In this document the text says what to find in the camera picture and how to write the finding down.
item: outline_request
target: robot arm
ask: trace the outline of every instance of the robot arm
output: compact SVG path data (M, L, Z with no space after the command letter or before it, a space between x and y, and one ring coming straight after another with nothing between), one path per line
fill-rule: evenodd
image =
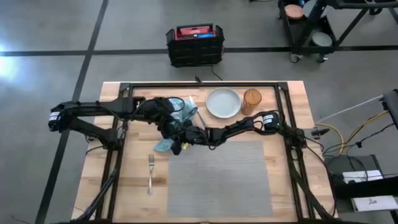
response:
M115 116L123 121L143 121L155 123L163 138L172 139L172 151L179 155L182 144L209 146L211 150L223 144L228 138L246 131L255 131L261 135L279 133L286 136L293 147L304 147L305 137L301 129L292 129L281 119L278 111L262 111L248 116L224 128L199 128L190 120L184 123L176 121L171 114L176 112L169 98L157 97L146 100L143 97L118 98L111 102L80 103L65 102L51 109L49 128L51 131L72 129L88 136L98 138L107 149L118 149L116 129L102 129L78 119L79 116ZM254 125L261 117L261 128Z

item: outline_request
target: metal cart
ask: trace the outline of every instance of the metal cart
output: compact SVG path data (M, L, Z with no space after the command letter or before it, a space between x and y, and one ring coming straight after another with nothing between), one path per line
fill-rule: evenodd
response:
M298 3L298 0L278 0L278 19L283 20L290 47L289 60L293 63L297 63L303 58L303 54L318 54L317 62L323 63L327 60L326 56L337 50L347 35L368 11L370 11L370 15L376 15L383 8L393 10L394 7L398 7L398 1L396 0L317 0L308 18L303 16L299 20L289 19L286 15L285 6ZM362 10L349 24L340 38L336 39L327 16L322 17L322 13L327 6L331 6L334 9ZM328 34L332 39L332 45L329 47L313 45L309 38L313 32ZM385 50L383 46L373 47L380 47L380 50Z

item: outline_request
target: gray mat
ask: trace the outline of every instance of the gray mat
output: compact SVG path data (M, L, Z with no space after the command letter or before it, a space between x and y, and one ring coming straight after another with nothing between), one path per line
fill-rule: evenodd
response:
M271 194L262 142L190 146L169 157L170 217L269 217Z

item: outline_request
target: orange object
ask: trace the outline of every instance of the orange object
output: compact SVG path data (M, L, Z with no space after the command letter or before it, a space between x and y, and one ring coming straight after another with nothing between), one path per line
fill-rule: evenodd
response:
M304 16L303 8L294 4L285 6L285 12L289 19L301 19Z
M243 95L242 114L250 115L261 102L262 95L255 89L246 90Z

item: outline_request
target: white bowl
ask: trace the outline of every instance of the white bowl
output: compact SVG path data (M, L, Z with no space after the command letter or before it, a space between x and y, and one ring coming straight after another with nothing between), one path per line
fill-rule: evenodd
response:
M230 88L216 88L206 97L207 110L217 118L235 116L241 105L241 98Z

